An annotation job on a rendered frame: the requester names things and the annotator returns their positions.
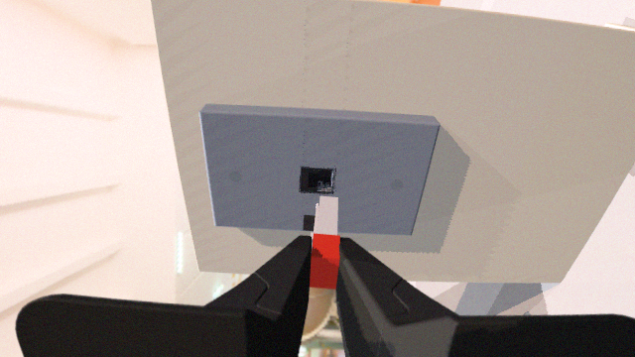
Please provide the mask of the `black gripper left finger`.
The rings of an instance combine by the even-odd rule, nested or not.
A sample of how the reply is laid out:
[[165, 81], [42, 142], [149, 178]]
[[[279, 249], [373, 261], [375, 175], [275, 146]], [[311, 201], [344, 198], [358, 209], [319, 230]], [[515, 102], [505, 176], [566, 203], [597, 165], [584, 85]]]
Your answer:
[[52, 294], [21, 308], [23, 357], [299, 357], [312, 237], [203, 305]]

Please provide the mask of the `beige flat panel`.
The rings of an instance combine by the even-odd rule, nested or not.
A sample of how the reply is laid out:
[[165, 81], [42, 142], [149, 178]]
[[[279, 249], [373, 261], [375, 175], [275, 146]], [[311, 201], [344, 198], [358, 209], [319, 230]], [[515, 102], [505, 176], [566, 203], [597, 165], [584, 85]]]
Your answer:
[[635, 28], [383, 0], [150, 0], [199, 272], [338, 197], [407, 282], [561, 283], [635, 163]]

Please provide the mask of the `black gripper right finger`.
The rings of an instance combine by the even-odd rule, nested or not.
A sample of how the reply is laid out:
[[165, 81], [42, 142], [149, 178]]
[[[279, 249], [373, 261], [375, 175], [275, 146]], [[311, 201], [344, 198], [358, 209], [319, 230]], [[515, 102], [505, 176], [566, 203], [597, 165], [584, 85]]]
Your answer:
[[635, 357], [623, 314], [459, 315], [341, 238], [336, 305], [345, 357]]

